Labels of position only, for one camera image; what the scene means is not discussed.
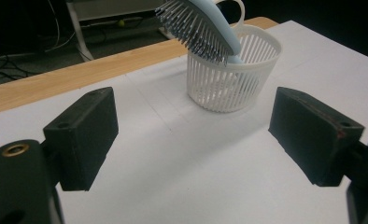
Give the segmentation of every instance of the brass insert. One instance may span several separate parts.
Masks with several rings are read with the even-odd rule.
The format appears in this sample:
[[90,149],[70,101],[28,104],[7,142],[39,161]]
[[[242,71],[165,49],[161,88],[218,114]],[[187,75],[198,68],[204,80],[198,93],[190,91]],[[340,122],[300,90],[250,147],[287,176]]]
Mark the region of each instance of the brass insert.
[[27,151],[29,147],[30,147],[29,145],[24,144],[24,143],[20,143],[17,145],[7,147],[3,151],[3,156],[4,157],[14,157],[14,156],[21,155],[23,152]]

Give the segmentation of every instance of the table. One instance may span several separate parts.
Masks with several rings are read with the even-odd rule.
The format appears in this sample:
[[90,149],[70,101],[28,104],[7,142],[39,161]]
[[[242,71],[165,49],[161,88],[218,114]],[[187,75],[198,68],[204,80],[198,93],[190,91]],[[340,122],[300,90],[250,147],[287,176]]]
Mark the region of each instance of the table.
[[[277,25],[264,17],[245,21],[263,29]],[[0,85],[0,111],[26,105],[101,80],[120,76],[142,67],[185,55],[187,50],[176,40],[146,46],[81,63],[43,75]]]
[[[35,94],[0,105],[0,146],[43,141],[42,128],[82,94],[111,86],[120,133],[90,191],[57,186],[66,223],[348,223],[348,180],[312,186],[267,130],[284,86],[364,125],[368,144],[368,58],[295,21],[267,31],[283,53],[251,108],[221,114],[196,105],[186,93],[185,50],[168,41],[2,85],[1,94]],[[152,60],[134,56],[143,54]],[[129,59],[141,69],[111,63]]]

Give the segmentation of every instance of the dark background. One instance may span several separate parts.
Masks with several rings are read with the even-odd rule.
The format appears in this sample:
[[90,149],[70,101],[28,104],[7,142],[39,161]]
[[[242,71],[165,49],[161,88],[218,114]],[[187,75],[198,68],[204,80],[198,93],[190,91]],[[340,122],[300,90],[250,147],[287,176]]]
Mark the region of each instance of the dark background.
[[[278,23],[296,21],[368,56],[368,0],[243,0],[246,18],[267,17]],[[222,2],[229,22],[239,19],[235,2]]]
[[[73,28],[63,0],[0,0],[0,54],[42,52],[43,38]],[[246,19],[267,17],[276,22],[297,21],[330,39],[368,56],[368,0],[243,0]],[[240,16],[233,1],[220,3],[229,23]]]

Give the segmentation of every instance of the white table surface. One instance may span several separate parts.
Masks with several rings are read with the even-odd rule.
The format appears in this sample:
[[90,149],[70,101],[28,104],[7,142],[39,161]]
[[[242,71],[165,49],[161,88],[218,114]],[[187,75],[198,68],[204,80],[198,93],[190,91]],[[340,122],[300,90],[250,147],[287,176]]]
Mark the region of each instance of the white table surface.
[[186,93],[186,57],[0,113],[0,146],[44,141],[80,96],[114,88],[120,133],[90,191],[57,186],[67,224],[348,223],[344,178],[319,188],[267,131],[276,88],[305,91],[365,126],[368,58],[288,21],[283,53],[252,108],[220,114]]

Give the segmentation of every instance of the wooden table edge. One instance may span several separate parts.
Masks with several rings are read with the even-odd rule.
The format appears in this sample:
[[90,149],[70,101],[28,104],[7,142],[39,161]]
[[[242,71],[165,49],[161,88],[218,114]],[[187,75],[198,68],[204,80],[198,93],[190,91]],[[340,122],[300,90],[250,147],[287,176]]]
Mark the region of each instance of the wooden table edge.
[[[245,24],[255,25],[262,29],[277,25],[275,21],[265,17],[247,20]],[[75,64],[41,75],[1,84],[0,112],[127,74],[186,53],[187,50],[179,42],[167,40],[87,63]]]

